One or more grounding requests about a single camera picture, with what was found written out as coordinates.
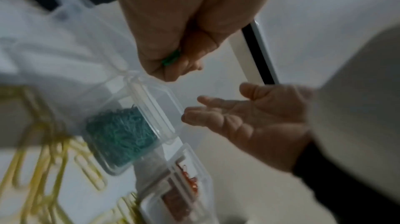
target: sleeve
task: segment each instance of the sleeve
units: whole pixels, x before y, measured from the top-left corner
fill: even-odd
[[[336,167],[314,143],[300,155],[293,174],[314,192],[318,202],[332,212],[338,223],[372,220],[399,223],[399,205]]]

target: clear plastic box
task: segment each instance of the clear plastic box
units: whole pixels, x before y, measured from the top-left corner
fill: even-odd
[[[217,223],[212,179],[188,144],[146,191],[140,212],[148,224]]]
[[[7,50],[70,132],[82,134],[103,167],[120,174],[179,135],[183,108],[163,83],[140,73],[132,37],[109,25],[88,0],[59,1]],[[139,133],[141,140],[131,136]],[[137,148],[126,156],[112,153],[116,145],[109,139],[119,149]]]

